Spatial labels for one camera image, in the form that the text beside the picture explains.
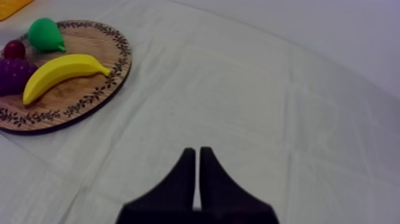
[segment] purple grapes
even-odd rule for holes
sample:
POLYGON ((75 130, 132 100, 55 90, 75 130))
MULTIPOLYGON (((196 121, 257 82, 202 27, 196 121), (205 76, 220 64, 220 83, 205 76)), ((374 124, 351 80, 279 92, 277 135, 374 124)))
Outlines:
POLYGON ((0 96, 22 93, 37 69, 36 65, 19 58, 0 60, 0 96))

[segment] green pear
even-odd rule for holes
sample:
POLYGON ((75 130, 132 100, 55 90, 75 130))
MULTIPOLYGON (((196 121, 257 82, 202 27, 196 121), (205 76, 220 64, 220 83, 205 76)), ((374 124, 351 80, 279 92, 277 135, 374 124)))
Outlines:
POLYGON ((33 22, 28 32, 30 44, 40 51, 65 52, 64 40, 57 24, 49 18, 33 22))

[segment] banana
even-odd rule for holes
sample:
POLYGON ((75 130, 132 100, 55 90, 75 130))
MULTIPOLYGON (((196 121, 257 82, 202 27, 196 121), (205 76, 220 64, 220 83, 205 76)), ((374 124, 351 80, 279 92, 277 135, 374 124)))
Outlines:
POLYGON ((90 76, 101 72, 108 76, 111 71, 87 54, 69 54, 55 58, 38 68, 26 83, 23 104, 31 104, 48 89, 63 80, 78 76, 90 76))

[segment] wooden plate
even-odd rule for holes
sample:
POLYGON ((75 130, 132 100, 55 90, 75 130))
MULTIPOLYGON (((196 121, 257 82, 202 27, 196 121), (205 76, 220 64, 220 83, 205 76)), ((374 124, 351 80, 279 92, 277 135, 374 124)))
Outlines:
POLYGON ((22 94, 0 97, 0 129, 17 134, 45 133, 69 126, 103 106, 122 87, 129 74, 132 54, 126 38, 114 28, 87 20, 57 23, 66 53, 40 53, 27 40, 27 60, 38 67, 64 54, 93 55, 112 72, 66 80, 32 105, 22 103, 22 94))

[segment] white tablecloth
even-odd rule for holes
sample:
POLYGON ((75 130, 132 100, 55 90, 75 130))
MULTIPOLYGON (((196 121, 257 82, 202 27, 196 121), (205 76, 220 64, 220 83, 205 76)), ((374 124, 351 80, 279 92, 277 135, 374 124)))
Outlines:
POLYGON ((168 1, 36 0, 0 23, 0 45, 44 16, 114 26, 133 66, 88 119, 1 133, 1 223, 113 223, 184 147, 203 145, 282 223, 400 222, 400 103, 356 74, 168 1))

